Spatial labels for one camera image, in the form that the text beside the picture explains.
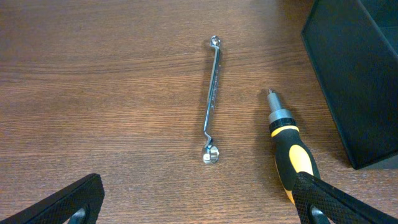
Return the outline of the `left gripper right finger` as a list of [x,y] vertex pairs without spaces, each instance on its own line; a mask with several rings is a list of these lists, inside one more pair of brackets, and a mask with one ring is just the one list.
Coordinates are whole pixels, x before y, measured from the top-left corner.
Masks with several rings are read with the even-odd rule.
[[296,175],[292,195],[301,223],[397,224],[397,218],[306,172]]

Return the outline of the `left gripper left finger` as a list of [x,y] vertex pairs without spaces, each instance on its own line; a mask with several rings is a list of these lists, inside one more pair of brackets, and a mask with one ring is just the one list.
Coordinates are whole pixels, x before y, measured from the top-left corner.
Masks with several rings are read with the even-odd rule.
[[89,174],[1,223],[96,223],[104,200],[99,174]]

